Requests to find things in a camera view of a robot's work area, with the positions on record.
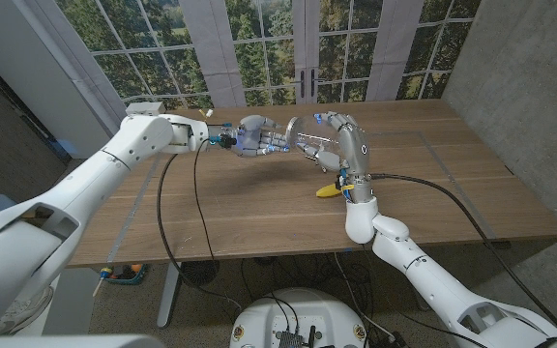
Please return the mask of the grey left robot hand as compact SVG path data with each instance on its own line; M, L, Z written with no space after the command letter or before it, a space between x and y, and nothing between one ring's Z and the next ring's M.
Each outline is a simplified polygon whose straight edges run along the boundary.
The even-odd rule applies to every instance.
M236 144L231 151L239 157L260 157L273 153L288 153L289 145L282 126L274 120L250 115L240 121L233 132Z

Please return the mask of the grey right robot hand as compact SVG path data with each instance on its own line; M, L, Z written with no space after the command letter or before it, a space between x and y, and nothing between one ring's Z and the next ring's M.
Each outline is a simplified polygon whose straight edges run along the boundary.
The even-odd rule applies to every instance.
M297 146L326 170L362 176L369 164L365 131L348 114L318 113L300 135Z

